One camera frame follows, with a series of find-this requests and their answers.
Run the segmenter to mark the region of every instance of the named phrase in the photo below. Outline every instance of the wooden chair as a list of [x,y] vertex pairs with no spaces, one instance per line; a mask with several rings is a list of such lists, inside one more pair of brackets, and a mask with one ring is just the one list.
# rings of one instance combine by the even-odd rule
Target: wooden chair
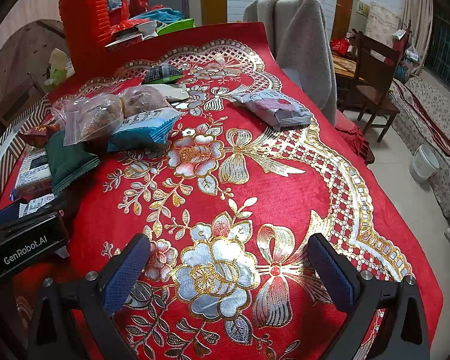
[[[371,51],[384,56],[386,58],[385,62],[374,57]],[[399,61],[400,52],[398,50],[391,49],[368,36],[360,34],[355,75],[351,88],[348,91],[348,96],[340,110],[344,110],[352,98],[356,99],[357,103],[363,103],[358,120],[362,119],[367,109],[370,109],[371,116],[362,131],[365,134],[369,128],[382,127],[383,130],[378,138],[378,142],[382,141],[396,115],[400,113],[388,97],[388,91]],[[359,77],[365,80],[368,85],[359,85]],[[375,120],[377,115],[389,115],[387,124],[373,124],[373,120]]]
[[35,82],[30,73],[27,73],[25,81],[0,102],[0,135],[16,117],[20,116],[39,100],[36,96],[29,95],[28,92],[32,87],[40,93],[40,98],[45,96],[44,90]]

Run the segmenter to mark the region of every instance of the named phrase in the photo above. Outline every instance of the metal screw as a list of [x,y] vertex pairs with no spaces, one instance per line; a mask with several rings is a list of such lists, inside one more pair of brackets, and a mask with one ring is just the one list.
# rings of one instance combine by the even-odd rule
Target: metal screw
[[405,276],[405,281],[408,285],[415,285],[415,279],[413,278],[413,276]]
[[85,275],[85,279],[87,279],[88,281],[94,281],[97,277],[98,277],[97,271],[90,271]]
[[373,278],[372,272],[370,271],[361,271],[360,276],[365,280],[372,280]]
[[43,279],[43,286],[50,287],[53,284],[53,279],[51,277],[46,277]]

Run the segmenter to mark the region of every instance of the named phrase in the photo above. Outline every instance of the green snack packet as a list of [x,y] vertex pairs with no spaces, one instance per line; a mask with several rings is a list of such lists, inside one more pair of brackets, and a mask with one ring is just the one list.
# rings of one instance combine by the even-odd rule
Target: green snack packet
[[147,71],[143,78],[142,85],[145,84],[166,84],[174,83],[183,77],[183,72],[171,64],[162,64]]
[[58,195],[73,180],[78,179],[100,163],[96,154],[84,150],[82,142],[63,146],[64,137],[65,131],[59,131],[45,145],[54,195]]

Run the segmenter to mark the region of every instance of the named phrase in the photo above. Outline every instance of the table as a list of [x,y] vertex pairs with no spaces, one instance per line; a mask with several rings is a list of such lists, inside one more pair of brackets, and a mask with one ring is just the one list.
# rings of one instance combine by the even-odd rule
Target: table
[[[185,72],[190,99],[176,105],[185,115],[166,146],[101,156],[72,184],[82,202],[70,258],[17,275],[21,307],[33,305],[44,277],[100,270],[140,232],[151,258],[115,322],[141,359],[315,359],[345,318],[306,259],[308,237],[321,232],[358,270],[385,280],[414,274],[432,339],[443,297],[425,254],[363,160],[276,65],[262,23],[131,45],[91,62],[49,99],[117,93],[160,63]],[[302,102],[311,125],[276,132],[234,104],[234,93],[264,88]]]
[[352,79],[355,75],[356,62],[338,55],[332,55],[335,74],[339,77]]

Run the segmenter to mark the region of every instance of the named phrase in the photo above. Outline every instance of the curtain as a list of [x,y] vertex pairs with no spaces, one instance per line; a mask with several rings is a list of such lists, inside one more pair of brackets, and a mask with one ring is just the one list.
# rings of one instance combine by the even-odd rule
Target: curtain
[[420,56],[420,65],[412,69],[412,74],[418,75],[423,68],[428,45],[430,44],[433,24],[433,0],[405,0],[402,21],[404,25],[408,25],[412,21],[415,49]]

